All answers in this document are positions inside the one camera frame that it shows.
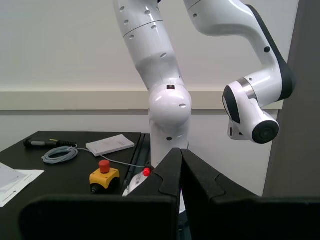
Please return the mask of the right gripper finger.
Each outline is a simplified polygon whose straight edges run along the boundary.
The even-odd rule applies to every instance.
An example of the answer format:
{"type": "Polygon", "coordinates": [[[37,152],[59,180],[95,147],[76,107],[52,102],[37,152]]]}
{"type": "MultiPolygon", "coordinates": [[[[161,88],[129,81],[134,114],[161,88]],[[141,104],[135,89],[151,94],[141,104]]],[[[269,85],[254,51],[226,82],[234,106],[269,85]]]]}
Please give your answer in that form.
{"type": "Polygon", "coordinates": [[[128,196],[47,195],[19,214],[25,240],[176,240],[182,152],[174,148],[128,196]]]}
{"type": "Polygon", "coordinates": [[[182,151],[181,187],[194,240],[318,240],[318,197],[260,197],[182,151]]]}

